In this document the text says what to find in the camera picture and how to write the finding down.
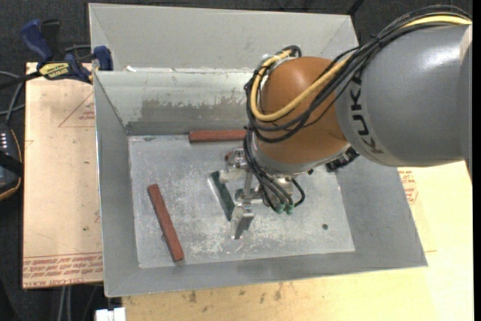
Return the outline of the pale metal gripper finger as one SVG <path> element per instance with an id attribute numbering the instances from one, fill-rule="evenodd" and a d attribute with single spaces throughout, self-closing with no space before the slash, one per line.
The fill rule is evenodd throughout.
<path id="1" fill-rule="evenodd" d="M 240 239 L 250 227 L 254 219 L 253 206 L 251 202 L 236 204 L 231 219 L 231 237 Z"/>
<path id="2" fill-rule="evenodd" d="M 234 149 L 225 155 L 225 168 L 219 172 L 221 181 L 233 181 L 245 177 L 247 160 L 242 149 Z"/>

